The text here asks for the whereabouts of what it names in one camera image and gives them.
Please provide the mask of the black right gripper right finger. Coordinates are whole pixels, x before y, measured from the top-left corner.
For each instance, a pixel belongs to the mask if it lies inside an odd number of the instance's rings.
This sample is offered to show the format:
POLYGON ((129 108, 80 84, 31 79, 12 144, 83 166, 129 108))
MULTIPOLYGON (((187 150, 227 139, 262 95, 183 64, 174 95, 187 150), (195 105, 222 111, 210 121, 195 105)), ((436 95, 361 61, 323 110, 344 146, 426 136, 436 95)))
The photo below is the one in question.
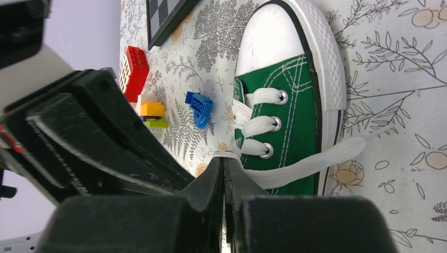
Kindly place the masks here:
POLYGON ((357 197, 273 196, 223 160, 232 252, 397 252, 376 206, 357 197))

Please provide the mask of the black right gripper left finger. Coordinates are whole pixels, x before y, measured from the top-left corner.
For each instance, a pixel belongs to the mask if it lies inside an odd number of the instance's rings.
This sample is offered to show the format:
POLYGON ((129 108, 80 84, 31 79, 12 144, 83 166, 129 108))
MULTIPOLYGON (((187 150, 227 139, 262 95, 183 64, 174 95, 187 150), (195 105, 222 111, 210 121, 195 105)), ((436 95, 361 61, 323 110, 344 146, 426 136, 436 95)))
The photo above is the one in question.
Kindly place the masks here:
POLYGON ((182 191, 166 196, 65 200, 37 252, 221 252, 224 173, 213 158, 182 191))

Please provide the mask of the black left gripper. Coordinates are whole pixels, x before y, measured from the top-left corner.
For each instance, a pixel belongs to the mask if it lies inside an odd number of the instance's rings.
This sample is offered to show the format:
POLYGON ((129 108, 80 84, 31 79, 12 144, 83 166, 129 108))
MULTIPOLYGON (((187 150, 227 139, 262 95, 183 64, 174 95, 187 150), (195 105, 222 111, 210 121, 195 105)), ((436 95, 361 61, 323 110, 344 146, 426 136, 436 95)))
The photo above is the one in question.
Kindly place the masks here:
POLYGON ((40 51, 50 10, 48 0, 1 1, 1 69, 40 51))

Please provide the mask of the green canvas sneaker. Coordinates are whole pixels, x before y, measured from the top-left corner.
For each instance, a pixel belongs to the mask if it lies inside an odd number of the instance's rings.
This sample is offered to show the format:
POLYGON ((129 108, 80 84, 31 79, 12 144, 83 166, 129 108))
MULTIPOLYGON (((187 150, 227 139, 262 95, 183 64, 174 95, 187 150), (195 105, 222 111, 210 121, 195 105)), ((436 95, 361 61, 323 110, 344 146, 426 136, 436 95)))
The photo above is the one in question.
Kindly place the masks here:
POLYGON ((326 180, 360 186, 368 136, 341 140, 346 86, 329 24, 310 1, 267 1, 241 37, 232 152, 269 194, 323 195, 326 180))

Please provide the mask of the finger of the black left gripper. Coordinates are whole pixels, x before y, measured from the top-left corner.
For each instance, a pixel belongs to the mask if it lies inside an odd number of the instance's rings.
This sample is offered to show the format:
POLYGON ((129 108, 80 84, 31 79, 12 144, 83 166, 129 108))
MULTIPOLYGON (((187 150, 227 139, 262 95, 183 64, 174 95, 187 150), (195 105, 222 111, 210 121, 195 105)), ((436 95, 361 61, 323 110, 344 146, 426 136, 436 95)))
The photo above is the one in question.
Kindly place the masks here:
POLYGON ((53 204, 78 195, 171 194, 193 181, 106 70, 73 71, 2 106, 2 156, 53 204))

